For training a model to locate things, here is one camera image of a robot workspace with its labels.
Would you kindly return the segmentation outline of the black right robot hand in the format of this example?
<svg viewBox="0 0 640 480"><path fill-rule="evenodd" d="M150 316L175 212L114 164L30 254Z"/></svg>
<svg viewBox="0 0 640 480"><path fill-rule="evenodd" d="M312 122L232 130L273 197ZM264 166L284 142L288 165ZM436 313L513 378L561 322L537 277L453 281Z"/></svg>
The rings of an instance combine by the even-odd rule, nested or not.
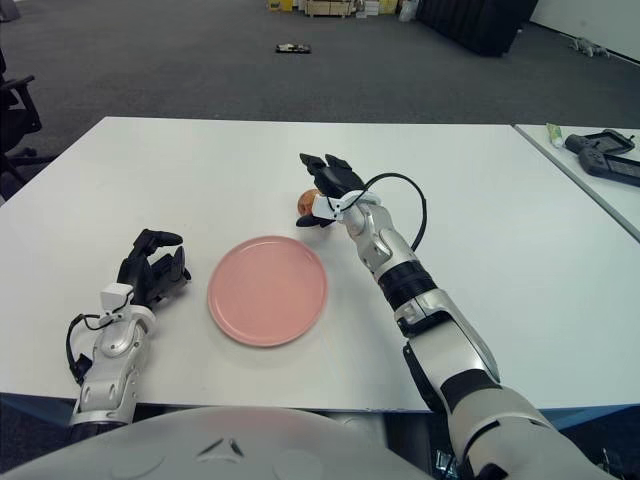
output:
<svg viewBox="0 0 640 480"><path fill-rule="evenodd" d="M326 154L321 159L301 153L299 157L314 178L315 188L299 197L296 226L324 228L340 216L344 204L342 198L351 192L362 192L365 184L345 160L334 155Z"/></svg>

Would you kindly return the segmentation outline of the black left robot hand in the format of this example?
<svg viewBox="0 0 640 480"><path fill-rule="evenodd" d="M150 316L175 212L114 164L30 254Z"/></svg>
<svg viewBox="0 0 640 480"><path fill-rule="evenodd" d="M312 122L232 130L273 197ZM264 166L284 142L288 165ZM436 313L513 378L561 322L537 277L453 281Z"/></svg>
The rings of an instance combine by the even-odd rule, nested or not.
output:
<svg viewBox="0 0 640 480"><path fill-rule="evenodd" d="M182 243L178 234L143 229L120 265L115 305L103 304L103 310L116 313L128 304L151 308L177 294L191 280Z"/></svg>

